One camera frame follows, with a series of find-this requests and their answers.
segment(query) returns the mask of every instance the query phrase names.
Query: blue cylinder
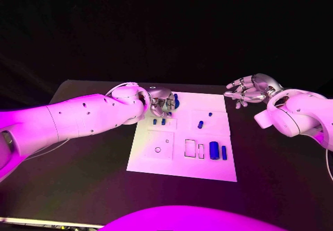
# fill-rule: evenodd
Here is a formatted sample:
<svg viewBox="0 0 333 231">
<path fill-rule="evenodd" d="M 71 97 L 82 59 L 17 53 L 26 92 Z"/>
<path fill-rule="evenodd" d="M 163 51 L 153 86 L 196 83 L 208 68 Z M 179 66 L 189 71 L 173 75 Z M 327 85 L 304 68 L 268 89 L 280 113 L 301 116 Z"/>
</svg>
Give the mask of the blue cylinder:
<svg viewBox="0 0 333 231">
<path fill-rule="evenodd" d="M 209 143 L 209 155 L 212 160 L 218 160 L 221 158 L 219 144 L 215 141 Z"/>
<path fill-rule="evenodd" d="M 222 160 L 226 160 L 226 148 L 222 146 Z"/>
<path fill-rule="evenodd" d="M 198 128 L 199 128 L 199 129 L 203 128 L 203 121 L 199 122 Z"/>
</svg>

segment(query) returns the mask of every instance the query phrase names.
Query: metal robot hand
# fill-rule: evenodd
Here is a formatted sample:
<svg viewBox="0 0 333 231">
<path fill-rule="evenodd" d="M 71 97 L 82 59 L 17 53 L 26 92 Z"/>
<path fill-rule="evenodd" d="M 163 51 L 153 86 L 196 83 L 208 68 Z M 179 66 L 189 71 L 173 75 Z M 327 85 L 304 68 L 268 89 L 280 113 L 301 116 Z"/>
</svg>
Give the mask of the metal robot hand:
<svg viewBox="0 0 333 231">
<path fill-rule="evenodd" d="M 170 89 L 162 87 L 150 87 L 146 90 L 149 92 L 149 97 L 150 97 L 152 113 L 162 118 L 170 118 L 170 113 L 163 112 L 165 103 L 166 103 L 167 110 L 175 110 L 175 106 L 176 106 L 175 95 Z"/>
<path fill-rule="evenodd" d="M 270 99 L 286 89 L 278 84 L 278 82 L 265 74 L 255 74 L 239 78 L 231 84 L 226 85 L 226 88 L 238 86 L 235 91 L 226 91 L 225 96 L 237 101 L 237 109 L 248 106 L 247 102 L 251 103 L 268 103 Z"/>
</svg>

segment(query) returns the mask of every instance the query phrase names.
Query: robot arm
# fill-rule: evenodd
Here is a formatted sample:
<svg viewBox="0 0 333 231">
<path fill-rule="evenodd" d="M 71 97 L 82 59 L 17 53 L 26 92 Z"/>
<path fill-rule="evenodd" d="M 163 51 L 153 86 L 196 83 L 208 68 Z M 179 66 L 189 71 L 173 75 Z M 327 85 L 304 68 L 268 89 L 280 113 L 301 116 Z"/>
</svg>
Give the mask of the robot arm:
<svg viewBox="0 0 333 231">
<path fill-rule="evenodd" d="M 146 90 L 136 83 L 124 83 L 107 95 L 0 112 L 0 181 L 23 160 L 54 143 L 137 123 L 149 109 L 156 116 L 170 117 L 162 107 L 166 102 L 175 109 L 173 101 L 169 89 Z"/>
<path fill-rule="evenodd" d="M 224 95 L 238 99 L 238 109 L 247 102 L 267 103 L 267 110 L 255 115 L 261 128 L 274 125 L 288 137 L 307 135 L 333 151 L 333 100 L 314 92 L 283 88 L 264 74 L 238 79 L 226 88 L 237 85 L 237 90 Z"/>
</svg>

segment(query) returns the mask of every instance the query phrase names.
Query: blue object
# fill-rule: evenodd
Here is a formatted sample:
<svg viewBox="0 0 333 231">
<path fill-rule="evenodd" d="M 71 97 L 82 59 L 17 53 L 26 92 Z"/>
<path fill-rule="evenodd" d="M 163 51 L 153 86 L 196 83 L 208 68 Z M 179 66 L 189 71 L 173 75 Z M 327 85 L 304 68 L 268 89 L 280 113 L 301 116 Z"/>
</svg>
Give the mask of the blue object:
<svg viewBox="0 0 333 231">
<path fill-rule="evenodd" d="M 226 160 L 226 148 L 222 146 L 222 160 Z"/>
<path fill-rule="evenodd" d="M 199 129 L 203 128 L 203 121 L 199 122 L 198 128 L 199 128 Z"/>
<path fill-rule="evenodd" d="M 209 155 L 212 160 L 218 160 L 221 158 L 219 144 L 215 141 L 209 143 Z"/>
<path fill-rule="evenodd" d="M 177 94 L 175 94 L 175 102 L 176 102 L 176 104 L 175 104 L 175 109 L 179 107 L 179 95 Z"/>
</svg>

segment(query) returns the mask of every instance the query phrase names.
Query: table surface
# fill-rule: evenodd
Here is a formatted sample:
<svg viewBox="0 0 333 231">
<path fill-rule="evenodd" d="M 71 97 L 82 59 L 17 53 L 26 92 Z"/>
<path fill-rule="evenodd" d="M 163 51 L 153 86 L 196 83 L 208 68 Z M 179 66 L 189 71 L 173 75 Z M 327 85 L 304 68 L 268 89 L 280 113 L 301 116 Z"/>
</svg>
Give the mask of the table surface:
<svg viewBox="0 0 333 231">
<path fill-rule="evenodd" d="M 120 82 L 62 83 L 51 103 L 101 93 Z M 225 86 L 139 83 L 222 94 Z M 333 182 L 325 149 L 307 136 L 261 129 L 265 104 L 235 109 L 225 99 L 238 182 L 127 171 L 134 125 L 72 139 L 22 163 L 0 183 L 0 217 L 107 224 L 162 205 L 193 205 L 257 218 L 288 230 L 333 228 Z"/>
</svg>

